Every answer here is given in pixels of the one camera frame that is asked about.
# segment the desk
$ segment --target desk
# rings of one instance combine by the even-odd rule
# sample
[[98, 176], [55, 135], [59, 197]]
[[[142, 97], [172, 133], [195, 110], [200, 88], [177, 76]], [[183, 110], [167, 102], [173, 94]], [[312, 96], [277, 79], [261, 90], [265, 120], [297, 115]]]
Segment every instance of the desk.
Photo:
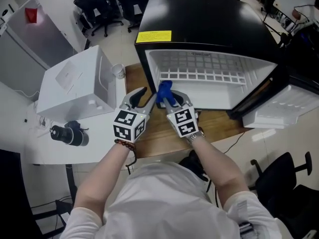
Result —
[[[116, 102], [119, 106], [123, 97], [139, 87], [148, 87], [145, 74], [140, 64], [126, 67], [125, 79], [116, 79]], [[141, 98], [141, 104], [151, 95], [150, 90]], [[27, 134], [25, 152], [28, 162], [33, 164], [77, 164], [99, 162], [114, 144], [112, 122], [114, 113], [102, 114], [80, 119], [82, 128], [89, 128], [90, 137], [87, 146], [69, 146], [60, 141], [54, 141], [48, 132], [34, 129], [38, 124], [33, 104], [28, 107], [27, 119], [29, 131]], [[225, 139], [248, 131], [236, 120], [228, 118], [223, 111], [203, 111], [199, 116], [199, 126], [205, 132], [209, 142]], [[164, 109], [154, 107], [146, 132], [136, 143], [138, 158], [157, 156], [165, 153], [188, 149], [184, 139], [178, 137], [166, 119]]]

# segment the blue object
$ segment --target blue object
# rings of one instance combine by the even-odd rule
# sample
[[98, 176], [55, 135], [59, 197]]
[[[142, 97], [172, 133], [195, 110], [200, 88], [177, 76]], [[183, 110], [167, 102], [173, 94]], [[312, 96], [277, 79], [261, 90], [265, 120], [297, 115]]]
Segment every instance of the blue object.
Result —
[[171, 87], [173, 85], [172, 81], [162, 81], [159, 85], [158, 95], [156, 97], [156, 103], [162, 103], [163, 98], [167, 98], [171, 106], [175, 105], [176, 101], [171, 92]]

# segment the sleeve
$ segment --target sleeve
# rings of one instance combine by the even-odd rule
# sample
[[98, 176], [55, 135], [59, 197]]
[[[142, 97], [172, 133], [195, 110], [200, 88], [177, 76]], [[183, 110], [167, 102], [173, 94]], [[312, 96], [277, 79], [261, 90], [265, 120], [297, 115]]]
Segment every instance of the sleeve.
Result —
[[253, 225], [257, 238], [281, 239], [282, 236], [275, 219], [252, 192], [242, 191], [231, 196], [224, 205], [227, 216], [239, 222], [238, 208], [245, 201], [247, 201], [248, 221]]
[[72, 210], [60, 239], [91, 239], [101, 226], [102, 221], [96, 213], [77, 207]]

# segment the white t-shirt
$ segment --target white t-shirt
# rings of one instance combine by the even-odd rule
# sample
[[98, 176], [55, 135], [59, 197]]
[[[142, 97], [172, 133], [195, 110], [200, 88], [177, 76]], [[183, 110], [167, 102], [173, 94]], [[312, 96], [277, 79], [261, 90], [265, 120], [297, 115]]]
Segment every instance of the white t-shirt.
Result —
[[103, 221], [75, 208], [61, 239], [239, 239], [238, 205], [247, 201], [258, 238], [280, 239], [274, 218], [252, 192], [211, 203], [202, 180], [175, 163], [145, 165], [128, 177]]

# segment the wristwatch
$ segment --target wristwatch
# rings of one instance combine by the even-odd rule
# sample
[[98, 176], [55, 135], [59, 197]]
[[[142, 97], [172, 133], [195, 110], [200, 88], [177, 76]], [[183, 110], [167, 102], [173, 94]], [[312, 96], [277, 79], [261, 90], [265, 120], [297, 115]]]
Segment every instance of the wristwatch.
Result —
[[190, 145], [191, 145], [191, 143], [192, 143], [196, 138], [198, 138], [198, 137], [200, 137], [200, 136], [205, 137], [205, 134], [204, 134], [203, 129], [202, 129], [201, 127], [199, 127], [198, 129], [199, 129], [198, 132], [196, 132], [196, 133], [194, 133], [194, 134], [191, 134], [190, 136], [187, 136], [187, 137], [186, 137], [186, 140], [187, 140], [187, 142], [188, 142]]

